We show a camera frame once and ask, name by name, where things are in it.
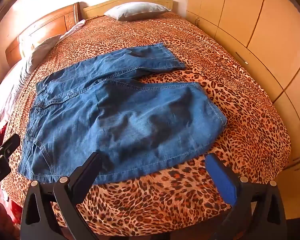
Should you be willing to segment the blue denim pants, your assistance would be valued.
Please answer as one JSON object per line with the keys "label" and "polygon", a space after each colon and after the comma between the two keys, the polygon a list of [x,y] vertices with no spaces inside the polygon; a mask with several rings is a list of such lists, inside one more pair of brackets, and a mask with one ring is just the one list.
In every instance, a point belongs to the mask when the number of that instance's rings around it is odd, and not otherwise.
{"label": "blue denim pants", "polygon": [[92,153],[96,184],[134,179],[207,152],[227,119],[197,82],[141,83],[181,70],[162,43],[78,62],[36,85],[18,172],[41,183],[69,176]]}

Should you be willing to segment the white bedsheet on left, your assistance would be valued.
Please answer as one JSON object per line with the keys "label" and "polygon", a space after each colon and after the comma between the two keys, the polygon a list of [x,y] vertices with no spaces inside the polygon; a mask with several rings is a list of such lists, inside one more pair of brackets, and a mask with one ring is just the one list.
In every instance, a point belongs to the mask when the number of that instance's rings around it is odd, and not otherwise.
{"label": "white bedsheet on left", "polygon": [[[86,20],[79,21],[69,31],[61,35],[57,44],[63,41],[65,38],[74,34],[85,25]],[[18,61],[7,73],[2,83],[0,84],[0,128],[3,128],[14,109],[15,102],[21,93],[25,83],[30,78],[31,74],[25,73],[27,57],[32,53],[28,53],[27,56]]]}

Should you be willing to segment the leopard print bedsheet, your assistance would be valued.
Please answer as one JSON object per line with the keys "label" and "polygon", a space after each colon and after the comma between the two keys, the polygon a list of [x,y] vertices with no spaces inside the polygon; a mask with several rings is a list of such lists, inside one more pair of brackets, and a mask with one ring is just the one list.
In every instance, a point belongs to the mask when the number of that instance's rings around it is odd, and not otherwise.
{"label": "leopard print bedsheet", "polygon": [[101,235],[144,236],[227,210],[205,168],[216,154],[250,181],[288,162],[287,129],[264,89],[209,35],[168,12],[102,16],[52,48],[25,82],[6,137],[20,147],[2,187],[23,205],[33,180],[102,169],[78,208]]}

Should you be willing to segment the dark wooden headboard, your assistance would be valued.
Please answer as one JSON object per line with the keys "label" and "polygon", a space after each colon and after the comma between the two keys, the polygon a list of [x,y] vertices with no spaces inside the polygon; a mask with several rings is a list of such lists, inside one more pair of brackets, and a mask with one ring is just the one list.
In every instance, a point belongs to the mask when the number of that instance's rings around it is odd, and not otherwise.
{"label": "dark wooden headboard", "polygon": [[77,2],[36,20],[17,35],[5,50],[9,67],[13,67],[47,38],[65,34],[81,19],[80,6]]}

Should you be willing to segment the wooden wardrobe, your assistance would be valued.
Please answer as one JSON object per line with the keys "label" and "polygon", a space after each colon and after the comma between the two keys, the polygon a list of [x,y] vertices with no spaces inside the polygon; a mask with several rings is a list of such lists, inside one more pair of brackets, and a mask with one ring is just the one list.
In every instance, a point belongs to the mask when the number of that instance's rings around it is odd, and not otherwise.
{"label": "wooden wardrobe", "polygon": [[264,88],[291,139],[277,178],[286,217],[300,218],[300,5],[297,0],[188,0],[186,18]]}

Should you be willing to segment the white pillow at headboard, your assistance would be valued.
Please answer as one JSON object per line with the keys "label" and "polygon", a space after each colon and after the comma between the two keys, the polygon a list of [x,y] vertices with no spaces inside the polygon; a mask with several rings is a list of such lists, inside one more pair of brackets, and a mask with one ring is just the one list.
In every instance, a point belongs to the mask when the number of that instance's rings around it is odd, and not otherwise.
{"label": "white pillow at headboard", "polygon": [[156,18],[169,12],[163,5],[151,2],[128,2],[107,10],[104,15],[118,21],[139,21]]}

